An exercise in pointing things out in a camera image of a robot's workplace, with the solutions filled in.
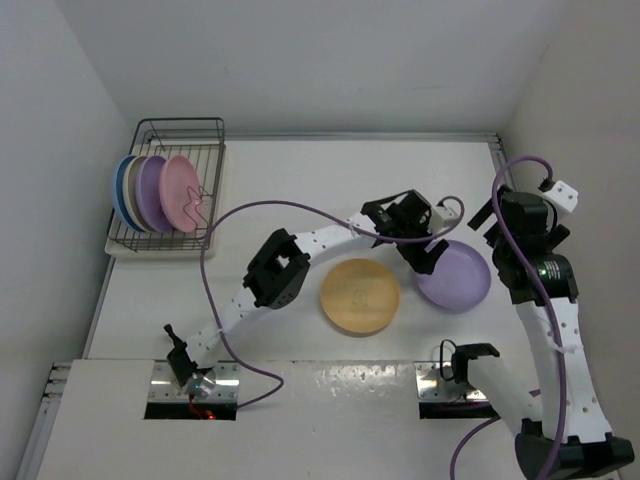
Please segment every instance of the blue plate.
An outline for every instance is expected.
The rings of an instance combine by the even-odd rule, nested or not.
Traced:
[[[140,227],[133,222],[131,216],[127,212],[127,204],[124,202],[124,193],[122,191],[124,173],[127,171],[127,167],[134,158],[136,158],[135,155],[128,155],[124,157],[120,160],[120,163],[116,167],[116,171],[113,172],[113,178],[111,179],[111,200],[113,201],[113,209],[118,214],[120,221],[131,230],[142,232]]]

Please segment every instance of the plate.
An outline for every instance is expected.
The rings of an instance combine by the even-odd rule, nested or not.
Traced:
[[[127,155],[120,160],[116,170],[113,172],[113,177],[111,178],[111,200],[113,202],[113,209],[118,215],[120,221],[131,230],[142,232],[142,229],[136,225],[127,212],[127,205],[124,201],[124,192],[122,188],[124,174],[134,158],[136,158],[135,155]]]
[[[122,192],[124,194],[124,203],[127,206],[127,213],[131,217],[131,220],[133,220],[141,230],[153,232],[153,228],[142,218],[142,214],[138,208],[138,202],[136,201],[136,177],[138,176],[142,162],[144,162],[146,158],[146,156],[139,156],[129,162],[124,172]]]
[[[170,232],[173,226],[167,220],[160,203],[160,172],[167,163],[166,158],[154,155],[140,166],[136,176],[136,202],[142,218],[156,232]]]
[[[202,203],[198,173],[187,157],[175,155],[160,174],[160,202],[169,222],[184,233],[198,226]]]
[[[400,287],[384,265],[354,258],[329,272],[320,290],[320,303],[341,330],[372,334],[393,320],[400,305]]]
[[[466,312],[481,303],[491,287],[491,272],[473,247],[447,240],[449,247],[438,259],[431,275],[416,275],[422,293],[436,305]],[[433,248],[435,243],[427,246]]]

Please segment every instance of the red wire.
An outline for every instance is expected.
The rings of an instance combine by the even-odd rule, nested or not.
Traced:
[[[194,415],[197,415],[200,420],[202,420],[202,413],[198,410],[193,404],[193,397],[189,397],[189,411]]]

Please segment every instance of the dish rack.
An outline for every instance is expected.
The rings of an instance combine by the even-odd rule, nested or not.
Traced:
[[[115,257],[194,257],[203,246],[210,251],[213,236],[207,236],[220,195],[225,156],[224,121],[208,118],[146,118],[141,120],[129,149],[130,155],[162,155],[169,159],[181,154],[192,163],[200,179],[202,204],[197,227],[191,233],[140,233],[111,211],[105,252]]]

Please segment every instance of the round wooden plate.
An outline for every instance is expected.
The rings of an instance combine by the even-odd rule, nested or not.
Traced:
[[[329,319],[352,333],[383,329],[400,305],[400,287],[385,266],[364,258],[335,266],[320,289],[320,303]]]

